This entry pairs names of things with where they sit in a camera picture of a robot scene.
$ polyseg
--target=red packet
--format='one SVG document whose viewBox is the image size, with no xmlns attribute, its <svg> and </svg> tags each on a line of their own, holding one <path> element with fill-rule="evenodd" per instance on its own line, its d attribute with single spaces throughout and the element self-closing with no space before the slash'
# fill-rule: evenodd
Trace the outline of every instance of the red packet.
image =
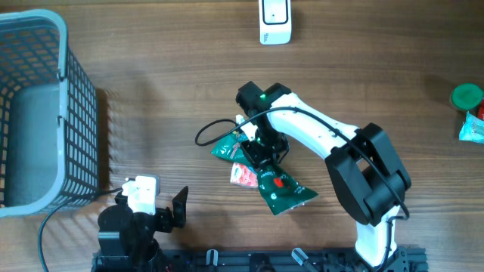
<svg viewBox="0 0 484 272">
<path fill-rule="evenodd" d="M 259 186 L 257 174 L 252 172 L 247 166 L 236 162 L 232 166 L 230 183 L 248 188 L 257 188 Z"/>
</svg>

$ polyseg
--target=white sensor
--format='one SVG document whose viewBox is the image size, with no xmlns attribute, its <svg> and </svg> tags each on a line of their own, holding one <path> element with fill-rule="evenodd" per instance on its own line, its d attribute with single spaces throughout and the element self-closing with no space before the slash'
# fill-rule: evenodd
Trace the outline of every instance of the white sensor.
<svg viewBox="0 0 484 272">
<path fill-rule="evenodd" d="M 292 30 L 290 0 L 259 0 L 260 43 L 288 43 Z"/>
</svg>

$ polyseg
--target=green bottle cap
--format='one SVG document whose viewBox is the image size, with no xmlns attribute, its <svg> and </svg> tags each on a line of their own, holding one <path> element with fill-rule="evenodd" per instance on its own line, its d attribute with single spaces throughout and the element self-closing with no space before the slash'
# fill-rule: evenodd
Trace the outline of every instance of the green bottle cap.
<svg viewBox="0 0 484 272">
<path fill-rule="evenodd" d="M 479 106 L 483 97 L 484 91 L 477 85 L 466 83 L 454 89 L 451 94 L 451 102 L 459 110 L 472 110 Z"/>
</svg>

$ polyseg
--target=green object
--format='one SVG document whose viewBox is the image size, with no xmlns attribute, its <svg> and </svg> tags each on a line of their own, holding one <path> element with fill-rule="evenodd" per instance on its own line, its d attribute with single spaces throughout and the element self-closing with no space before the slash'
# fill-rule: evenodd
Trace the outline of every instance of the green object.
<svg viewBox="0 0 484 272">
<path fill-rule="evenodd" d="M 240 143 L 247 140 L 244 133 L 232 133 L 223 137 L 217 142 L 212 150 L 212 154 L 231 162 L 238 162 L 251 167 L 250 162 L 246 159 Z"/>
<path fill-rule="evenodd" d="M 479 106 L 484 97 L 477 85 L 466 83 L 459 85 L 451 94 L 451 102 L 459 110 L 472 110 Z"/>
<path fill-rule="evenodd" d="M 259 192 L 272 214 L 280 215 L 318 196 L 315 191 L 299 185 L 282 168 L 269 166 L 257 173 Z"/>
</svg>

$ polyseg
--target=white device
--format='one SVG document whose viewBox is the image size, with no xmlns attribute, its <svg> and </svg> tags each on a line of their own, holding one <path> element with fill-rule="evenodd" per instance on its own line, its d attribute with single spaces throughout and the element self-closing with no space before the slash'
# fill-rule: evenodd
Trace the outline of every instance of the white device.
<svg viewBox="0 0 484 272">
<path fill-rule="evenodd" d="M 160 194 L 160 178 L 154 175 L 139 175 L 134 180 L 126 178 L 123 184 L 123 196 L 128 197 L 128 207 L 133 212 L 154 215 L 155 200 Z"/>
<path fill-rule="evenodd" d="M 259 0 L 260 43 L 288 43 L 292 31 L 290 0 Z"/>
</svg>

